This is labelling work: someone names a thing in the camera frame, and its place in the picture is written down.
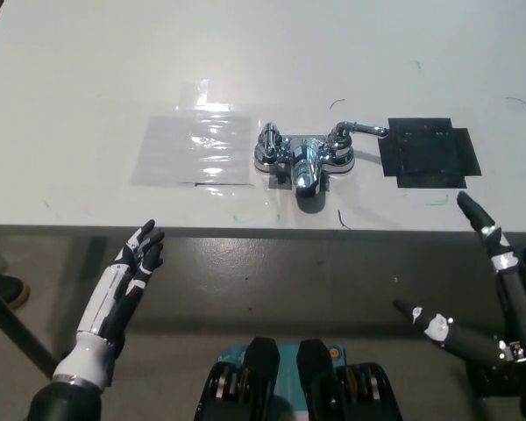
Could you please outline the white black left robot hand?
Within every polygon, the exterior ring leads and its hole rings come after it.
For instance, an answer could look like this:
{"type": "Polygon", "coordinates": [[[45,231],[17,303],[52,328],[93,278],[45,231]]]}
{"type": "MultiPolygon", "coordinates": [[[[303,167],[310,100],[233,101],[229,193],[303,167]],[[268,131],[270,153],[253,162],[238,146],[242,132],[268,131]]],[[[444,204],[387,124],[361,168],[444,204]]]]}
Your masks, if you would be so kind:
{"type": "Polygon", "coordinates": [[[103,271],[83,312],[78,332],[96,335],[116,347],[144,295],[153,272],[163,260],[165,233],[149,220],[131,235],[115,260],[103,271]]]}

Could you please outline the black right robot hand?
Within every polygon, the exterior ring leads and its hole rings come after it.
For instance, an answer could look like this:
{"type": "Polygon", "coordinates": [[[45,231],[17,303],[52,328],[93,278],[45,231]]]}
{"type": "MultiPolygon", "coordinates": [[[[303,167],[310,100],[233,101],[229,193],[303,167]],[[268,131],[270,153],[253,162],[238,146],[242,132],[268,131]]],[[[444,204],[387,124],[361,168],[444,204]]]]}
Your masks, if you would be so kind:
{"type": "Polygon", "coordinates": [[[487,336],[455,318],[395,299],[393,306],[432,344],[465,363],[466,377],[478,398],[517,396],[526,420],[526,267],[505,233],[464,191],[457,204],[484,246],[494,271],[504,318],[504,336],[487,336]]]}

